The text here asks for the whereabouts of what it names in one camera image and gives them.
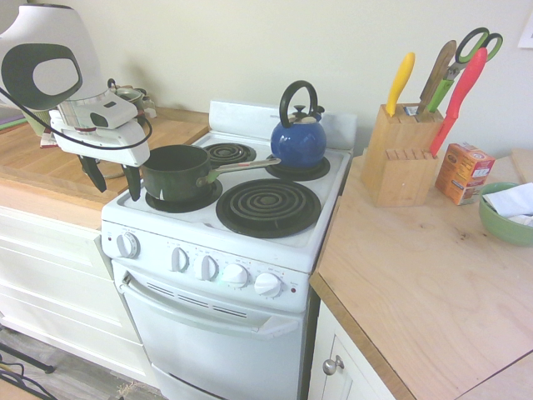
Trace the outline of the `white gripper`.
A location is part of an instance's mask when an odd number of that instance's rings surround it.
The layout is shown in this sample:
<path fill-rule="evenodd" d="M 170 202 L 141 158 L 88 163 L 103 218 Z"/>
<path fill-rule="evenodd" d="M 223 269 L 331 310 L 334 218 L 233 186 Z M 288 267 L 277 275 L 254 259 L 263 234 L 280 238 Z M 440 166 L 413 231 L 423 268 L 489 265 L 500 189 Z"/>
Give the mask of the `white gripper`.
<path fill-rule="evenodd" d="M 54 134 L 58 146 L 67 153 L 79 155 L 82 170 L 94 186 L 104 193 L 107 184 L 96 159 L 123 164 L 122 170 L 133 202 L 141 196 L 139 167 L 149 158 L 150 150 L 143 128 L 135 121 L 126 122 L 116 129 L 98 127 L 82 132 L 64 123 L 59 111 L 51 111 L 51 126 L 63 134 Z"/>

